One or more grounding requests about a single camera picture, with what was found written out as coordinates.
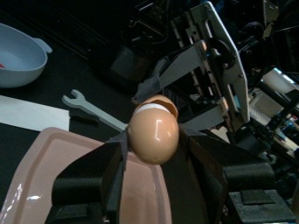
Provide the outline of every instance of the white plastic part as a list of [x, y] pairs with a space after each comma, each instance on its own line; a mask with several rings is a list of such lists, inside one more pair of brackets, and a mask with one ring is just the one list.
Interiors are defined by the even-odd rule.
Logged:
[[48, 44], [40, 38], [33, 38], [33, 40], [40, 45], [41, 49], [46, 53], [52, 53], [52, 48], [48, 46]]

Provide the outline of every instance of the wrench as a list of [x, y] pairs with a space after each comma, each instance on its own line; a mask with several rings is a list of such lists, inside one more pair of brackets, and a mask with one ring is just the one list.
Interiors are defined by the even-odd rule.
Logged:
[[82, 93], [72, 89], [70, 94], [74, 98], [69, 98], [66, 95], [61, 97], [62, 103], [73, 109], [81, 109], [88, 114], [98, 117], [98, 120], [106, 124], [110, 128], [121, 132], [126, 128], [126, 124], [120, 122], [112, 115], [105, 113], [100, 108], [90, 104], [82, 95]]

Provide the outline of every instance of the egg shell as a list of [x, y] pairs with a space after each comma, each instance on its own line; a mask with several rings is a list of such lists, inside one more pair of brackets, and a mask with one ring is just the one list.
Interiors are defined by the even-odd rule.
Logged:
[[177, 115], [178, 115], [177, 109], [173, 105], [173, 102], [165, 96], [162, 96], [161, 94], [156, 94], [154, 96], [148, 98], [145, 101], [142, 101], [134, 110], [142, 107], [146, 103], [156, 103], [164, 106], [169, 110], [174, 119], [177, 119]]
[[134, 113], [126, 133], [129, 147], [142, 162], [160, 165], [170, 158], [178, 143], [178, 125], [169, 112], [149, 108]]

